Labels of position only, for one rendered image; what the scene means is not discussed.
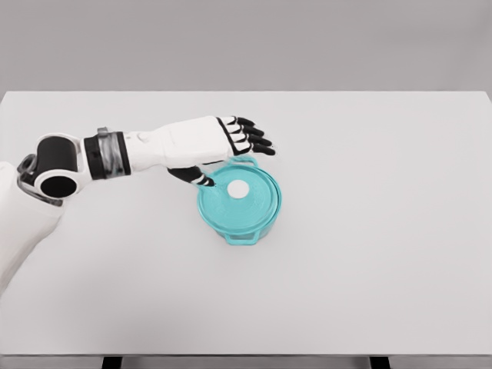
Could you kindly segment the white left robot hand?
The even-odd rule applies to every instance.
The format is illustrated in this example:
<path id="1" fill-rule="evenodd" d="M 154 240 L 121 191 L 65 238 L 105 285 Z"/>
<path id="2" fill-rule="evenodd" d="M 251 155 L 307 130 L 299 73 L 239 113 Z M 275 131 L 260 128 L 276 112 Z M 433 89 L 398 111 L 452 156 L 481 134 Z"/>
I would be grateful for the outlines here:
<path id="1" fill-rule="evenodd" d="M 274 156 L 273 143 L 246 118 L 209 116 L 165 126 L 161 134 L 164 166 L 177 179 L 213 187 L 201 165 L 215 164 L 250 152 Z"/>

